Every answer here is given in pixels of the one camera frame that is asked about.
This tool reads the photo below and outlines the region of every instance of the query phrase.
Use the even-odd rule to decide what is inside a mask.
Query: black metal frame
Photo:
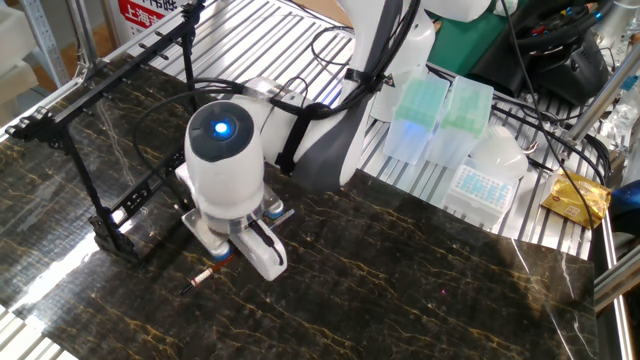
[[[182,6],[183,22],[176,26],[169,33],[162,34],[158,31],[155,34],[159,37],[153,45],[147,46],[140,43],[144,51],[129,61],[122,68],[111,74],[106,80],[100,82],[80,99],[66,108],[60,114],[53,115],[47,109],[40,107],[33,114],[20,119],[20,122],[7,128],[6,132],[13,138],[24,142],[38,140],[47,143],[50,148],[64,151],[65,155],[71,156],[73,163],[78,170],[80,179],[85,187],[91,203],[95,207],[96,215],[89,218],[89,222],[96,233],[95,241],[101,249],[109,251],[128,261],[138,263],[142,259],[135,251],[131,240],[120,231],[120,227],[131,219],[145,203],[165,183],[167,176],[184,163],[184,149],[180,147],[171,155],[160,161],[154,171],[149,171],[142,179],[134,184],[112,208],[102,205],[100,195],[93,185],[91,175],[76,148],[71,137],[68,125],[83,113],[91,113],[89,108],[95,105],[102,98],[110,98],[109,92],[115,89],[120,83],[128,83],[127,78],[138,72],[141,68],[146,68],[147,64],[156,57],[165,58],[163,52],[172,44],[182,47],[184,67],[187,80],[187,91],[195,89],[193,78],[193,65],[191,62],[191,50],[195,38],[195,26],[200,22],[200,13],[204,10],[204,0],[195,0]],[[190,98],[190,105],[194,111],[198,108],[196,98]],[[158,177],[159,181],[153,182],[153,177]],[[123,210],[126,214],[118,223],[113,220],[113,214]]]

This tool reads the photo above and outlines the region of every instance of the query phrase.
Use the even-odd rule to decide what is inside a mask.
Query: white robotic arm
[[[417,0],[405,2],[415,5]],[[351,19],[356,36],[350,64],[350,71],[356,76],[343,83],[345,100],[360,85],[358,75],[371,74],[381,62],[403,11],[397,0],[339,3]],[[418,15],[406,37],[408,47],[400,49],[403,57],[421,53],[416,47],[424,44],[428,37],[424,34],[431,31],[429,26],[433,28],[426,14]],[[418,59],[422,60],[417,63],[403,60],[392,67],[400,71],[424,65],[430,48],[429,45],[422,50],[426,54],[421,54]],[[260,81],[246,86],[259,91]],[[283,101],[289,103],[300,104],[302,100],[297,94],[283,94]],[[196,204],[196,209],[183,218],[185,224],[214,257],[224,258],[229,249],[228,238],[265,279],[275,279],[287,266],[286,253],[261,218],[265,211],[278,216],[284,206],[263,182],[264,160],[279,166],[309,191],[338,189],[356,171],[370,99],[369,94],[345,111],[323,120],[309,120],[303,126],[297,116],[274,108],[264,99],[248,96],[235,96],[199,109],[187,129],[186,163],[176,170]],[[294,151],[290,146],[292,133],[300,135]]]

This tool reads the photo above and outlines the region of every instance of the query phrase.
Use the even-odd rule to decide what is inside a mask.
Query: marble-patterned work surface
[[[133,123],[184,91],[156,71],[132,80],[71,128],[108,205],[144,173]],[[180,104],[151,117],[145,153],[167,154],[187,121]],[[93,242],[93,208],[70,159],[4,140],[0,304],[80,359],[597,357],[591,264],[473,228],[362,172],[321,196],[271,168],[266,181],[296,210],[277,230],[288,270],[268,283],[236,259],[181,297],[211,259],[180,224],[171,193],[125,224],[148,253],[136,267]]]

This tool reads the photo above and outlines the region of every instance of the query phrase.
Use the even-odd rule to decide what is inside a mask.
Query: black cable
[[[282,87],[280,88],[280,90],[271,97],[271,99],[275,99],[278,97],[278,95],[280,95],[282,93],[282,91],[284,91],[284,89],[287,88],[287,86],[291,86],[291,84],[293,84],[294,81],[296,80],[300,80],[303,84],[304,84],[304,97],[302,98],[302,104],[300,104],[300,107],[304,109],[304,102],[306,101],[307,97],[309,96],[309,83],[307,82],[307,80],[305,80],[304,78],[300,77],[300,76],[294,76],[291,79],[287,80],[286,83],[284,83],[284,85],[282,85]]]
[[[495,105],[494,105],[494,106],[492,106],[492,107],[491,107],[491,109],[492,109],[492,110],[494,110],[494,111],[496,111],[496,112],[498,112],[498,113],[500,113],[500,114],[503,114],[503,115],[505,115],[505,116],[508,116],[508,117],[510,117],[510,118],[512,118],[512,119],[514,119],[514,120],[516,120],[516,121],[519,121],[519,122],[521,122],[521,123],[523,123],[523,124],[525,124],[525,125],[527,125],[527,126],[529,126],[529,127],[532,127],[532,128],[534,128],[534,129],[536,129],[536,130],[538,130],[538,131],[540,131],[540,132],[542,132],[542,130],[544,129],[544,127],[543,127],[543,126],[541,126],[541,125],[534,124],[534,123],[532,123],[531,121],[528,121],[528,120],[526,120],[526,119],[523,119],[523,118],[521,118],[520,116],[517,116],[517,115],[515,115],[515,114],[512,114],[512,113],[510,113],[510,112],[508,112],[508,111],[506,111],[506,110],[504,110],[504,109],[501,109],[501,108],[499,108],[499,107],[497,107],[497,106],[495,106]],[[594,171],[594,173],[596,174],[596,176],[598,177],[598,180],[600,181],[600,183],[601,183],[601,184],[605,184],[605,177],[604,177],[604,175],[602,174],[602,172],[600,172],[600,169],[598,169],[598,167],[596,166],[596,164],[594,164],[594,163],[593,163],[593,161],[592,161],[592,160],[591,160],[587,155],[585,155],[582,151],[578,150],[576,147],[574,147],[574,146],[570,145],[569,143],[567,143],[566,141],[564,141],[562,138],[560,138],[560,137],[558,137],[558,136],[556,136],[556,135],[554,135],[554,134],[550,134],[550,133],[548,133],[548,132],[547,132],[547,135],[548,135],[551,139],[553,139],[553,140],[557,141],[557,142],[558,142],[558,143],[560,143],[562,146],[565,146],[567,149],[571,150],[571,152],[575,153],[575,154],[576,154],[576,155],[578,155],[580,158],[582,158],[582,160],[584,160],[584,161],[587,163],[587,165],[589,165],[589,167],[591,167],[591,168],[593,169],[593,171]]]
[[[317,34],[315,34],[313,36],[313,39],[311,40],[311,45],[310,45],[311,53],[313,54],[313,57],[316,58],[319,61],[323,61],[323,62],[325,62],[327,64],[330,64],[330,65],[348,66],[349,63],[351,62],[351,57],[349,57],[349,59],[347,61],[343,62],[343,63],[336,62],[336,61],[331,61],[331,60],[327,60],[327,59],[323,58],[322,56],[320,56],[318,54],[318,52],[316,51],[316,48],[315,48],[316,41],[320,40],[320,37],[322,37],[322,35],[324,35],[324,34],[326,34],[328,32],[331,32],[331,31],[341,31],[341,30],[346,31],[346,30],[351,30],[351,28],[348,27],[348,26],[331,26],[331,27],[328,27],[328,28],[324,28],[324,29],[320,30]]]
[[[357,105],[360,101],[364,100],[367,96],[371,96],[373,93],[375,93],[375,91],[377,91],[378,87],[386,78],[385,72],[391,65],[391,62],[393,61],[395,56],[398,54],[398,51],[400,51],[404,40],[407,38],[409,32],[411,31],[411,27],[413,25],[413,22],[415,21],[418,11],[421,10],[420,4],[420,0],[411,0],[409,8],[398,23],[398,27],[389,36],[386,46],[384,47],[387,50],[380,54],[380,60],[370,74],[369,83],[360,83],[358,87],[356,87],[356,89],[354,89],[349,95],[345,97],[344,101],[340,105],[333,109],[327,109],[320,112],[318,116],[316,116],[316,120],[326,119],[344,110],[348,110]]]
[[[505,9],[508,9],[505,0],[500,0],[500,1],[502,2],[502,6]],[[520,68],[522,69],[522,72],[524,73],[525,83],[527,84],[527,87],[529,88],[529,91],[533,95],[533,94],[535,94],[535,91],[533,90],[533,85],[531,84],[531,79],[529,78],[529,74],[527,73],[527,67],[524,64],[524,60],[522,59],[522,54],[520,53],[520,48],[518,46],[518,37],[516,36],[516,30],[515,30],[515,28],[513,26],[513,22],[511,21],[511,15],[508,12],[506,12],[505,16],[507,18],[507,23],[509,24],[509,29],[511,30],[511,37],[512,37],[512,40],[513,40],[513,47],[514,47],[514,49],[516,51],[516,54],[517,54],[517,57],[518,57],[518,62],[520,63]],[[594,227],[594,222],[593,222],[593,215],[591,214],[591,209],[589,209],[589,203],[587,203],[587,200],[584,198],[584,195],[582,195],[582,192],[580,191],[580,188],[578,188],[578,185],[576,185],[576,183],[573,181],[573,179],[569,175],[569,172],[564,167],[564,164],[562,163],[562,161],[560,159],[560,156],[558,156],[558,153],[553,148],[553,144],[551,143],[551,139],[549,137],[549,134],[547,133],[547,130],[544,128],[544,123],[542,122],[542,114],[540,113],[540,109],[538,108],[538,102],[536,101],[535,97],[533,99],[533,105],[534,105],[534,107],[536,109],[536,114],[538,115],[538,122],[540,123],[540,132],[544,135],[544,138],[547,141],[547,144],[549,146],[549,150],[551,150],[551,153],[553,154],[553,157],[556,159],[556,161],[560,165],[560,168],[564,172],[564,175],[567,177],[567,179],[571,183],[571,186],[573,186],[573,188],[576,190],[576,192],[580,196],[580,200],[582,200],[582,203],[584,204],[585,210],[587,211],[587,215],[589,216],[589,225],[591,227],[591,231],[593,232],[595,227]]]
[[[611,72],[616,72],[616,58],[613,57],[613,50],[610,47],[601,48],[600,50],[609,50],[609,54],[611,54]]]

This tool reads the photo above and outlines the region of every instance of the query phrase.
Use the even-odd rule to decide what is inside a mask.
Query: wire
[[[291,79],[287,80],[286,83],[284,83],[284,85],[282,85],[282,87],[280,88],[280,90],[273,95],[273,97],[271,97],[271,99],[275,99],[278,97],[278,95],[280,95],[282,93],[282,91],[284,91],[284,89],[286,89],[288,86],[291,86],[291,84],[293,84],[294,81],[296,80],[300,80],[303,84],[304,84],[304,97],[302,98],[302,104],[300,104],[300,107],[304,109],[304,102],[306,101],[307,97],[309,96],[309,83],[307,82],[307,80],[305,80],[304,78],[300,77],[300,76],[294,76]]]
[[[331,26],[328,28],[324,28],[322,30],[320,30],[317,34],[315,34],[313,36],[313,39],[311,40],[311,53],[313,54],[313,57],[315,57],[317,60],[319,61],[323,61],[327,64],[331,64],[331,65],[339,65],[339,66],[348,66],[349,63],[351,62],[351,57],[349,57],[349,59],[343,63],[341,62],[335,62],[335,61],[331,61],[331,60],[327,60],[325,58],[323,58],[322,56],[320,56],[318,54],[318,52],[316,51],[315,48],[315,43],[316,41],[318,41],[320,39],[320,37],[322,37],[322,35],[331,32],[331,31],[341,31],[341,30],[352,30],[352,28],[348,27],[348,26]]]
[[[544,126],[543,126],[543,125],[537,125],[537,124],[534,124],[534,123],[532,123],[532,122],[530,122],[530,121],[528,121],[528,120],[526,120],[526,119],[523,119],[523,118],[521,118],[521,117],[519,117],[519,116],[517,116],[517,115],[515,115],[515,114],[512,114],[512,113],[510,113],[510,112],[508,112],[508,111],[506,111],[506,110],[504,110],[504,109],[501,109],[501,108],[499,108],[499,107],[497,107],[497,106],[492,106],[492,107],[491,107],[491,109],[492,109],[492,110],[494,110],[494,111],[496,111],[496,112],[498,112],[498,113],[500,113],[500,114],[503,114],[503,115],[505,115],[505,116],[508,116],[508,117],[510,117],[510,118],[512,118],[512,119],[514,119],[514,120],[516,120],[516,121],[519,121],[519,122],[521,122],[521,123],[523,123],[523,124],[525,124],[525,125],[527,125],[527,126],[530,126],[530,127],[534,128],[534,129],[536,129],[536,130],[540,131],[540,132],[542,132],[543,130],[545,130],[545,131],[546,131],[546,129],[544,129]],[[591,160],[587,155],[585,155],[583,152],[581,152],[580,150],[578,150],[577,148],[575,148],[575,147],[574,147],[574,146],[572,146],[571,144],[569,144],[569,143],[567,143],[566,141],[564,141],[562,138],[560,138],[560,137],[558,137],[558,136],[556,136],[556,135],[554,135],[554,134],[549,134],[549,133],[547,133],[547,135],[548,135],[551,139],[553,139],[553,140],[555,140],[556,142],[558,142],[559,144],[561,144],[562,146],[565,146],[565,147],[566,147],[567,149],[569,149],[571,152],[573,152],[573,153],[575,153],[576,155],[578,155],[582,160],[584,160],[584,162],[586,162],[586,163],[587,163],[587,165],[589,165],[589,167],[591,167],[591,168],[593,169],[593,172],[594,172],[594,173],[596,174],[596,176],[598,177],[598,180],[600,181],[600,183],[601,183],[601,184],[605,184],[605,177],[604,177],[604,175],[602,174],[602,172],[600,172],[600,169],[596,166],[596,164],[594,164],[594,163],[593,163],[593,161],[592,161],[592,160]]]
[[[609,50],[609,54],[611,54],[611,72],[616,72],[616,58],[613,56],[613,50],[610,47],[600,48],[600,50]]]
[[[505,9],[508,9],[505,0],[500,0],[500,1],[502,2],[502,6]],[[505,13],[505,16],[507,18],[507,23],[509,25],[509,29],[511,30],[511,37],[512,37],[512,40],[513,40],[513,46],[514,46],[514,48],[516,50],[518,62],[520,63],[520,68],[522,69],[522,72],[524,73],[525,83],[527,84],[527,87],[529,88],[529,91],[531,92],[531,94],[535,94],[535,91],[533,90],[533,85],[531,84],[531,79],[529,78],[529,74],[527,73],[527,67],[524,64],[524,60],[522,59],[522,54],[520,53],[520,48],[518,47],[518,38],[516,36],[516,30],[513,27],[513,22],[511,21],[511,15],[507,12],[507,13]],[[540,132],[544,135],[544,138],[547,141],[547,144],[549,145],[549,150],[551,150],[551,153],[553,154],[553,157],[556,159],[556,161],[560,165],[560,168],[564,172],[564,175],[567,177],[567,179],[571,183],[571,186],[573,186],[573,188],[576,190],[576,192],[580,196],[580,200],[582,200],[582,203],[584,204],[585,210],[587,211],[587,215],[589,216],[589,225],[590,225],[591,231],[593,232],[594,231],[594,222],[593,222],[593,215],[591,214],[591,209],[589,209],[589,204],[587,203],[587,200],[584,198],[584,195],[582,195],[582,192],[580,191],[580,188],[578,188],[578,185],[576,185],[576,183],[571,178],[571,175],[569,175],[569,172],[564,167],[564,164],[560,160],[560,157],[558,156],[558,153],[553,148],[553,144],[551,143],[551,139],[549,137],[549,134],[547,133],[547,130],[544,128],[544,123],[542,122],[542,114],[540,113],[540,109],[538,108],[538,102],[535,99],[535,97],[533,99],[533,105],[534,105],[534,107],[536,109],[536,114],[538,115],[538,122],[540,123]]]

